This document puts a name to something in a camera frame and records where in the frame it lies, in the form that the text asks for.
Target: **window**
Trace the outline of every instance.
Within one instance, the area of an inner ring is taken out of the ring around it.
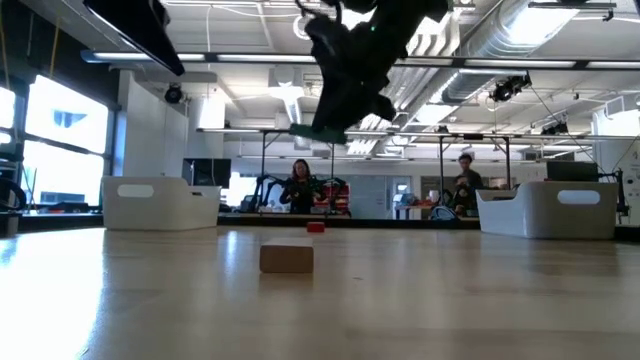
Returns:
[[[85,155],[43,143],[26,141],[24,145],[25,174],[22,189],[27,201],[36,204],[56,204],[62,201],[100,203],[100,180],[104,159]]]
[[[31,85],[29,134],[104,153],[108,120],[106,106],[52,80],[38,76]]]
[[[13,127],[13,117],[15,112],[16,95],[5,89],[0,88],[0,127]]]

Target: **white storage bin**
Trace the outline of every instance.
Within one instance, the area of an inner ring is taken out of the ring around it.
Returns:
[[[220,187],[189,187],[181,178],[102,178],[104,226],[178,231],[218,224]]]
[[[617,184],[528,182],[518,191],[478,190],[483,232],[544,239],[611,239]]]

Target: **wooden block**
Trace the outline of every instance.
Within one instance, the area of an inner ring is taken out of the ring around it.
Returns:
[[[309,238],[273,239],[260,246],[263,273],[313,273],[313,240]]]
[[[310,222],[310,223],[307,223],[307,232],[323,233],[324,232],[324,223],[323,222]]]

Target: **red block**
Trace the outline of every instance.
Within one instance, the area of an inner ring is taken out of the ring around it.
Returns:
[[[324,223],[320,223],[320,222],[307,223],[307,232],[323,233]]]

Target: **long hair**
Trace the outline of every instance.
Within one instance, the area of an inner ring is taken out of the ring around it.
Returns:
[[[300,180],[300,177],[296,173],[296,164],[298,164],[298,163],[304,164],[304,167],[307,168],[307,179],[310,179],[311,178],[311,169],[309,169],[309,164],[304,159],[298,159],[298,160],[296,160],[296,162],[293,163],[293,167],[291,169],[291,178],[293,180],[295,180],[295,181]]]

